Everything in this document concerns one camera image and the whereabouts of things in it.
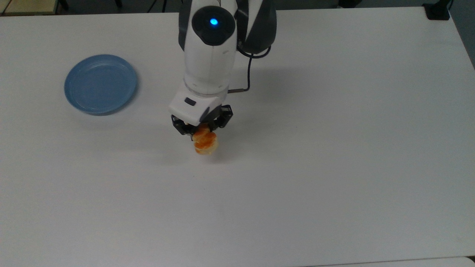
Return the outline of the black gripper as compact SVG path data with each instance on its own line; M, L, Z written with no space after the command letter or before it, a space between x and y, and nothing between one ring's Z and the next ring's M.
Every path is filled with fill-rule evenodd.
M218 128L224 128L233 116L232 107L230 105L221 105L213 111L202 117L198 125L185 123L175 115L171 115L172 125L181 135L187 135L193 142L193 135L197 132L197 128L206 123L210 123L210 130L215 131Z

